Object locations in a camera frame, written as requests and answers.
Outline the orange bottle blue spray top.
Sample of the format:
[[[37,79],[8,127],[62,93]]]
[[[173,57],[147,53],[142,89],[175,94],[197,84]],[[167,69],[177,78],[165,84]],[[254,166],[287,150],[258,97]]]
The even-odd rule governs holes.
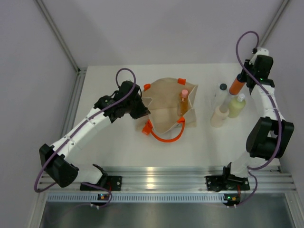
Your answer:
[[[242,78],[241,74],[239,74],[230,86],[229,93],[231,95],[238,95],[244,85],[245,80]]]

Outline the beige canvas bag orange handles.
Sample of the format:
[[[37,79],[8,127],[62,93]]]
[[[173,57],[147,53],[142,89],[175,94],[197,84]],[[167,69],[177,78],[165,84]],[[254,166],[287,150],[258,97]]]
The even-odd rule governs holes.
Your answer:
[[[188,111],[179,115],[179,95],[189,91]],[[186,127],[196,127],[197,118],[193,107],[198,85],[183,78],[161,78],[145,84],[142,101],[150,114],[135,120],[135,129],[145,135],[151,134],[164,143],[172,143],[182,136]]]

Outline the green pump lotion bottle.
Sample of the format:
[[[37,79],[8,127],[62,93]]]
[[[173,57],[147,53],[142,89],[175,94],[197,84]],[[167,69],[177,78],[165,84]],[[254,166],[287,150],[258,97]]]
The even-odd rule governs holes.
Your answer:
[[[231,99],[231,101],[228,104],[229,118],[236,118],[239,116],[239,114],[246,105],[245,98],[246,96],[243,93],[240,93],[238,96],[235,96]]]

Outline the white square bottle black cap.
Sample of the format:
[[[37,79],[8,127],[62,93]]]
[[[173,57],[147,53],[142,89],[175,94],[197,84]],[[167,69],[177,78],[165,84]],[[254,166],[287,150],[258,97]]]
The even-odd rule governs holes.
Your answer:
[[[211,100],[211,107],[221,106],[228,95],[228,86],[225,83],[219,84]]]

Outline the cream cylindrical bottle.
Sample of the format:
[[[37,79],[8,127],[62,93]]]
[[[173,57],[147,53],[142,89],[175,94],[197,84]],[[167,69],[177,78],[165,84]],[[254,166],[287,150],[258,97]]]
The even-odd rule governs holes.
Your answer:
[[[215,108],[212,117],[210,119],[210,124],[212,127],[219,128],[223,125],[224,121],[229,115],[229,109],[226,105],[219,105]]]

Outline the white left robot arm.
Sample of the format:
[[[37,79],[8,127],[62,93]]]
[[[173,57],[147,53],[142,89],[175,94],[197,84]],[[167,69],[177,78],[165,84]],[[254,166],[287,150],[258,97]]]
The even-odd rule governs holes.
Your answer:
[[[76,181],[87,182],[97,190],[104,189],[107,186],[104,169],[96,164],[82,168],[72,163],[71,156],[82,151],[97,133],[125,114],[133,119],[150,114],[143,104],[140,86],[131,81],[122,82],[112,96],[99,98],[87,116],[63,138],[51,146],[40,147],[43,170],[62,188]]]

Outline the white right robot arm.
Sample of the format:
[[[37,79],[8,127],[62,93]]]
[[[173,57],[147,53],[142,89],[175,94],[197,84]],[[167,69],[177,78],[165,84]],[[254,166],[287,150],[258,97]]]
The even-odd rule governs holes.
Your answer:
[[[246,152],[223,168],[221,183],[227,189],[244,184],[248,171],[263,169],[273,159],[281,158],[294,132],[294,124],[287,122],[279,111],[275,84],[268,79],[273,62],[268,50],[262,48],[245,60],[236,78],[246,84],[260,118],[247,138]]]

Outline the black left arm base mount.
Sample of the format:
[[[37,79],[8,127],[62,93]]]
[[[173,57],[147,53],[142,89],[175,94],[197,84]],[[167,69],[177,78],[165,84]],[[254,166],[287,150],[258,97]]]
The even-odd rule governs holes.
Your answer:
[[[122,176],[103,176],[97,184],[92,184],[91,186],[81,183],[81,191],[97,191],[100,188],[106,189],[108,191],[120,191],[122,186]]]

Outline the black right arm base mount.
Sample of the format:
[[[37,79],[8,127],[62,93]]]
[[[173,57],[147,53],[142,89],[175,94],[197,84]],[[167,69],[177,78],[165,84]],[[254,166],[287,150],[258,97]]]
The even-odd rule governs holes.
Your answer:
[[[234,175],[211,175],[206,176],[207,189],[209,191],[220,192],[227,191],[241,191],[250,190],[248,178],[240,178]]]

